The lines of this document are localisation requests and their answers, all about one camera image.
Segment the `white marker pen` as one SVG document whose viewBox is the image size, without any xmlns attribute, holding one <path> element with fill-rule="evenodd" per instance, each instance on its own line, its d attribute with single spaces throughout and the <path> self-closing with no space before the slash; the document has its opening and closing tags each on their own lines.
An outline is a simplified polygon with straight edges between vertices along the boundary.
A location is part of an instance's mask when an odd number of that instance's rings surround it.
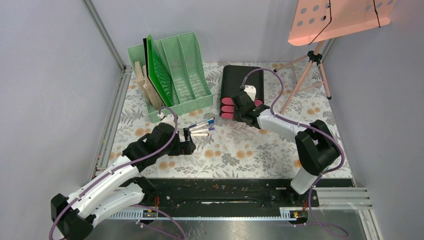
<svg viewBox="0 0 424 240">
<path fill-rule="evenodd" d="M 211 131 L 214 131 L 215 128 L 214 127 L 210 127 L 210 128 L 204 128 L 204 129 L 196 129 L 191 131 L 191 134 L 204 134 L 204 133 L 209 133 Z"/>
</svg>

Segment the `red capped marker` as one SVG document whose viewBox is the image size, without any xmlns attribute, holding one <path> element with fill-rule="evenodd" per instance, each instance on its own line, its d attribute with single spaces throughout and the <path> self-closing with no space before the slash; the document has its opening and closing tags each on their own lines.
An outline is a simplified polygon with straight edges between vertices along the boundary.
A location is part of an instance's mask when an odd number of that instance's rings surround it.
<svg viewBox="0 0 424 240">
<path fill-rule="evenodd" d="M 190 135 L 191 137 L 209 137 L 211 134 L 210 133 L 193 133 Z"/>
</svg>

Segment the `black pink drawer unit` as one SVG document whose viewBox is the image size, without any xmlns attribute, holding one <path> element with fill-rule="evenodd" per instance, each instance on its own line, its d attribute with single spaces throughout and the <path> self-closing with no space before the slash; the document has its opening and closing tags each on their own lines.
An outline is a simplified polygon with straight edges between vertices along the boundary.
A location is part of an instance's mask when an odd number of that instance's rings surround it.
<svg viewBox="0 0 424 240">
<path fill-rule="evenodd" d="M 256 89 L 254 104 L 259 106 L 264 103 L 264 71 L 259 70 L 257 66 L 226 65 L 222 72 L 219 97 L 221 118 L 227 120 L 233 118 L 235 108 L 232 97 L 241 91 L 240 86 L 245 76 L 248 76 L 245 84 Z"/>
</svg>

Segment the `purple 52-storey treehouse book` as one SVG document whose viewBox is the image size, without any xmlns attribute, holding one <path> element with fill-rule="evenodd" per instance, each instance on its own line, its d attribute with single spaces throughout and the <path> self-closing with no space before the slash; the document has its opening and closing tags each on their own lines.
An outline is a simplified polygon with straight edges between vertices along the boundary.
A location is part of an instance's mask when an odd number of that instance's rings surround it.
<svg viewBox="0 0 424 240">
<path fill-rule="evenodd" d="M 146 65 L 142 66 L 142 70 L 143 70 L 143 77 L 144 77 L 143 87 L 147 94 L 147 101 L 150 105 L 153 106 L 155 110 L 159 110 L 161 107 L 164 106 L 164 103 L 160 95 L 157 93 L 155 87 L 151 83 L 150 79 L 148 78 Z"/>
</svg>

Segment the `green transparent plastic folder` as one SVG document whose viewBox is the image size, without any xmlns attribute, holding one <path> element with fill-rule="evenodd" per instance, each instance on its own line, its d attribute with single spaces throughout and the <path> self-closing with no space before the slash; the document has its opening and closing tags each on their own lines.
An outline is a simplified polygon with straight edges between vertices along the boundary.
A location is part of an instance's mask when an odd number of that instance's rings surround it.
<svg viewBox="0 0 424 240">
<path fill-rule="evenodd" d="M 174 105 L 174 95 L 172 90 L 172 80 L 165 69 L 164 63 L 159 56 L 153 38 L 149 34 L 147 37 L 148 56 L 151 66 L 150 77 L 154 82 L 155 87 L 160 93 L 160 96 L 165 102 L 165 106 L 172 107 Z"/>
</svg>

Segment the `green 104-storey treehouse book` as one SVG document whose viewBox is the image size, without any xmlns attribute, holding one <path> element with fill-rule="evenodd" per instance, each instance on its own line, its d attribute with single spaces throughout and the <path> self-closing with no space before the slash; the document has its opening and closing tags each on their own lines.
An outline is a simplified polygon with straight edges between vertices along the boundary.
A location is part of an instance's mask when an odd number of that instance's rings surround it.
<svg viewBox="0 0 424 240">
<path fill-rule="evenodd" d="M 144 77 L 143 70 L 142 70 L 142 67 L 141 67 L 141 64 L 140 64 L 139 61 L 134 62 L 134 71 L 135 71 L 135 74 L 136 74 L 136 81 L 135 82 L 140 87 L 146 102 L 151 105 L 152 102 L 151 102 L 150 97 L 148 95 L 148 92 L 145 88 L 145 77 Z"/>
</svg>

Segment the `white AVE notebook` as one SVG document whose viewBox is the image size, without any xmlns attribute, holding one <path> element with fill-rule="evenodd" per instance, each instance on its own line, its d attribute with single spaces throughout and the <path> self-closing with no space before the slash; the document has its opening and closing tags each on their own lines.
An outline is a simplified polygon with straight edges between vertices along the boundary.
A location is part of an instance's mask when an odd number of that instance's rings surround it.
<svg viewBox="0 0 424 240">
<path fill-rule="evenodd" d="M 154 81 L 152 80 L 150 73 L 150 67 L 152 66 L 151 63 L 149 62 L 150 58 L 149 58 L 149 48 L 148 48 L 148 43 L 147 43 L 147 38 L 143 38 L 143 47 L 144 47 L 144 55 L 145 55 L 145 65 L 146 65 L 146 69 L 147 69 L 147 76 L 149 78 L 149 80 L 151 81 L 151 83 L 153 84 L 156 92 L 159 94 L 160 98 L 162 99 L 163 103 L 164 103 L 164 107 L 166 106 L 164 99 L 161 97 L 160 92 L 158 91 L 158 89 L 156 88 Z"/>
</svg>

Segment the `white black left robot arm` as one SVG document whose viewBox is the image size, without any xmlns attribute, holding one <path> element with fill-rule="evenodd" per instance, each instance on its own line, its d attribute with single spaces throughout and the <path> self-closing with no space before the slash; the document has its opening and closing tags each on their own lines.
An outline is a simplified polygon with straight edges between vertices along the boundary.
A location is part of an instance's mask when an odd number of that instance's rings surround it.
<svg viewBox="0 0 424 240">
<path fill-rule="evenodd" d="M 154 202 L 155 187 L 138 174 L 163 156 L 191 155 L 196 148 L 191 140 L 180 140 L 175 113 L 159 112 L 158 116 L 161 121 L 152 132 L 130 143 L 100 175 L 69 195 L 58 193 L 51 199 L 53 225 L 49 239 L 58 230 L 64 240 L 84 240 L 99 223 L 116 212 Z"/>
</svg>

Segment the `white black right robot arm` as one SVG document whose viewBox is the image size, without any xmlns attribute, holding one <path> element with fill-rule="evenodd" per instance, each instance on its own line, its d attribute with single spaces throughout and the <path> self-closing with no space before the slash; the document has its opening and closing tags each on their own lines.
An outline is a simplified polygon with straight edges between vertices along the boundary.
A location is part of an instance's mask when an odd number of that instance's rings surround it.
<svg viewBox="0 0 424 240">
<path fill-rule="evenodd" d="M 301 167 L 291 180 L 287 201 L 293 206 L 301 205 L 306 192 L 317 179 L 342 155 L 342 150 L 322 120 L 304 124 L 272 112 L 265 104 L 256 106 L 245 90 L 232 98 L 233 120 L 250 127 L 273 132 L 295 143 Z"/>
</svg>

